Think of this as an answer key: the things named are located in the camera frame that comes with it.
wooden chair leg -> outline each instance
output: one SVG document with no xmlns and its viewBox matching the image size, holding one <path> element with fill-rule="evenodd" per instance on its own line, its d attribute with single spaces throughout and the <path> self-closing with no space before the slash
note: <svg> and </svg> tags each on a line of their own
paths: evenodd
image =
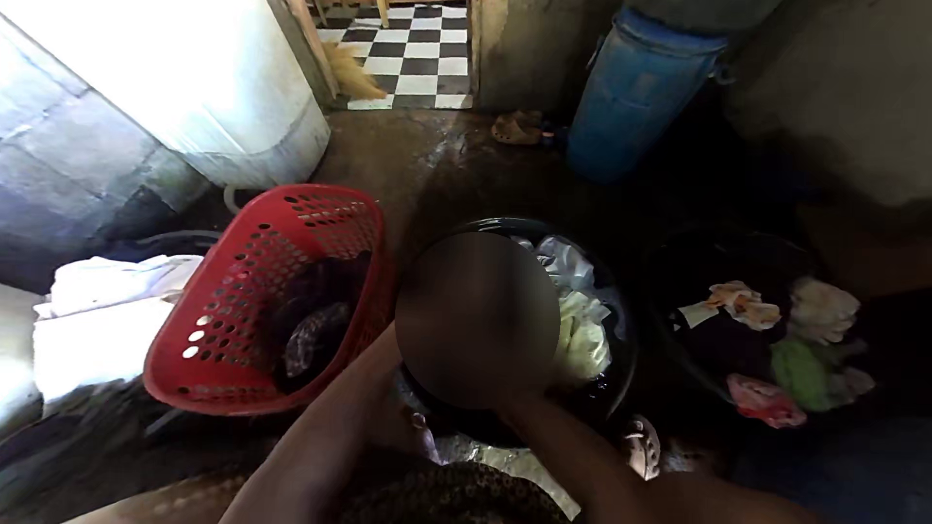
<svg viewBox="0 0 932 524">
<path fill-rule="evenodd" d="M 323 4 L 323 1 L 322 1 L 322 0 L 309 0 L 309 1 L 310 1 L 310 2 L 313 2 L 313 3 L 314 3 L 314 6 L 317 8 L 317 14 L 318 14 L 318 16 L 321 17 L 321 25 L 322 25 L 323 27 L 330 27 L 329 25 L 327 25 L 327 15 L 324 14 L 324 12 L 323 12 L 323 11 L 324 11 L 324 6 L 322 5 L 322 4 Z"/>
<path fill-rule="evenodd" d="M 378 1 L 378 16 L 382 19 L 382 27 L 389 28 L 389 0 Z"/>
</svg>

blue plastic drum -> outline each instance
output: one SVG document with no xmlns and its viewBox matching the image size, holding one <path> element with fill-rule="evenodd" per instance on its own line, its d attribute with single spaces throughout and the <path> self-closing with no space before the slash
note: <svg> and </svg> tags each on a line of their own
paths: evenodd
<svg viewBox="0 0 932 524">
<path fill-rule="evenodd" d="M 598 53 L 569 131 L 569 166 L 607 184 L 634 169 L 699 90 L 725 37 L 684 34 L 623 7 Z"/>
</svg>

blurred circle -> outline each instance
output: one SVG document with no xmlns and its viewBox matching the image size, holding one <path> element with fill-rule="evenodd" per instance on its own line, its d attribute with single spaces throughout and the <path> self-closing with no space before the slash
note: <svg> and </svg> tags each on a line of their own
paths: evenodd
<svg viewBox="0 0 932 524">
<path fill-rule="evenodd" d="M 543 389 L 560 329 L 556 288 L 537 258 L 492 233 L 430 247 L 405 274 L 395 333 L 411 375 L 456 407 L 493 407 Z"/>
</svg>

black and white tile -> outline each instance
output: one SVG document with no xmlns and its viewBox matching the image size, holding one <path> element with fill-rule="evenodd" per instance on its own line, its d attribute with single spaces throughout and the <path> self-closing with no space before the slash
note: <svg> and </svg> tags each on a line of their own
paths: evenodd
<svg viewBox="0 0 932 524">
<path fill-rule="evenodd" d="M 383 29 L 375 7 L 330 7 L 321 40 L 339 42 L 389 96 L 349 100 L 348 109 L 467 109 L 469 34 L 465 2 L 389 7 Z"/>
</svg>

red laundry basket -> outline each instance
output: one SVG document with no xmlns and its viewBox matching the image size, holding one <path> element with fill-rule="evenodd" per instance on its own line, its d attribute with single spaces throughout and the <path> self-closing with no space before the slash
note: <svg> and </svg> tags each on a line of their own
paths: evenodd
<svg viewBox="0 0 932 524">
<path fill-rule="evenodd" d="M 333 361 L 285 394 L 272 379 L 282 348 L 262 347 L 266 309 L 310 262 L 372 260 L 349 329 Z M 257 415 L 309 403 L 391 320 L 393 267 L 382 212 L 338 186 L 279 186 L 237 215 L 185 287 L 145 357 L 145 388 L 158 400 L 210 415 Z"/>
</svg>

